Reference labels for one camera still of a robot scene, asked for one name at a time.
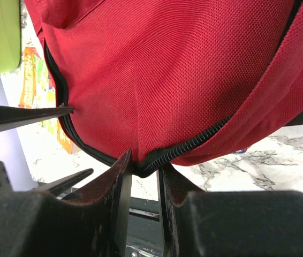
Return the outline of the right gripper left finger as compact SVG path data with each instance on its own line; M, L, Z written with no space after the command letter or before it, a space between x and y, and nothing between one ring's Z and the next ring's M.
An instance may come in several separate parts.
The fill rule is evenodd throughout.
M48 192L0 192L0 256L123 256L132 157L62 199Z

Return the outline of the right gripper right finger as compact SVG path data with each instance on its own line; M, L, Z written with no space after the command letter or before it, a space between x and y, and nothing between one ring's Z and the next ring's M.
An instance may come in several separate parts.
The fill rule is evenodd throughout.
M158 171L164 256L303 256L303 193L206 192Z

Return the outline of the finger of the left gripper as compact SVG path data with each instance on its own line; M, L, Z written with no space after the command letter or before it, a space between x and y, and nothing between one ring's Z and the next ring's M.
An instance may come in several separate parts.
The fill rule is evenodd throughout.
M37 188L32 189L32 192L48 192L57 197L68 189L72 188L75 184L81 182L94 172L93 169L86 169L75 174L66 176L54 182L44 184Z
M25 109L0 106L0 128L16 128L73 112L72 107Z

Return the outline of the red backpack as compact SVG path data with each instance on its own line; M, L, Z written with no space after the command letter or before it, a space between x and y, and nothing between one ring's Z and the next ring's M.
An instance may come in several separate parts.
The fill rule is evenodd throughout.
M303 111L303 1L26 1L60 118L84 152L135 174L195 165Z

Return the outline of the orange paperback book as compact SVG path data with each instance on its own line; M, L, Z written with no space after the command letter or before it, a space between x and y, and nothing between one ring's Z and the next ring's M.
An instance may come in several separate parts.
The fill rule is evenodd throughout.
M34 47L24 50L24 82L19 107L26 109L53 108L56 104L55 83L47 65ZM68 154L80 152L62 130L57 118L39 122L39 125L57 139Z

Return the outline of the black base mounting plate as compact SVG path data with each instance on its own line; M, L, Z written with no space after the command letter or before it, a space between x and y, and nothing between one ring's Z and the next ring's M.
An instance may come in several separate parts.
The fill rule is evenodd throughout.
M159 204L131 198L125 256L162 256L163 238Z

